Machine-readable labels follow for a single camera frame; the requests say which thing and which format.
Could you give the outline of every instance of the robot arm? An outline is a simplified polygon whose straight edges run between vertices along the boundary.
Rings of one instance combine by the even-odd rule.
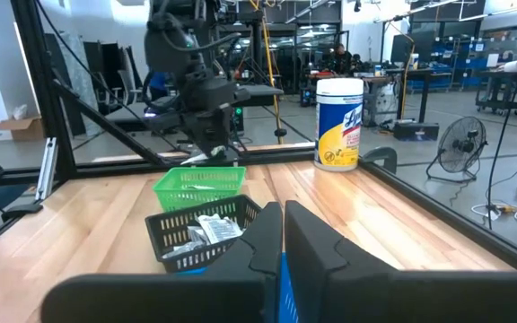
[[[236,41],[234,33],[210,44],[199,45],[196,34],[208,32],[216,23],[220,0],[153,0],[145,35],[146,61],[151,73],[171,73],[179,96],[162,106],[145,101],[156,115],[149,121],[154,127],[178,126],[209,158],[217,146],[229,147],[232,104],[250,95],[235,83],[215,76],[206,66],[203,52],[220,44]]]

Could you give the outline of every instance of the white lid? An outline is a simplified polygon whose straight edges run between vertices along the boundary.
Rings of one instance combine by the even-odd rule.
[[[364,93],[364,82],[355,78],[337,78],[319,80],[316,83],[317,94],[359,95]]]

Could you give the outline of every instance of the person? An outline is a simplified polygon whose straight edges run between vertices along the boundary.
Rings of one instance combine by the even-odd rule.
[[[159,100],[169,95],[167,91],[165,73],[153,72],[153,78],[149,83],[149,92],[151,92],[151,101]]]
[[[350,71],[353,73],[367,72],[363,69],[363,61],[360,59],[360,55],[352,55],[352,62],[350,65]]]
[[[352,61],[352,55],[345,50],[343,44],[338,44],[334,51],[334,59],[330,70],[336,74],[348,74],[350,71],[350,62]]]

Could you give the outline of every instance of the cardboard box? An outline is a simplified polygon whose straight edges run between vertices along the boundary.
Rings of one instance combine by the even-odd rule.
[[[17,141],[45,139],[41,117],[23,120],[4,120],[0,122],[0,130],[11,131],[13,140]]]

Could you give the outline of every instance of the yellow label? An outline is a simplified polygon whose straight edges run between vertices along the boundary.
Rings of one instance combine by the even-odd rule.
[[[320,163],[326,166],[356,165],[359,135],[356,136],[356,143],[353,140],[352,136],[343,135],[342,124],[331,128],[319,140]]]

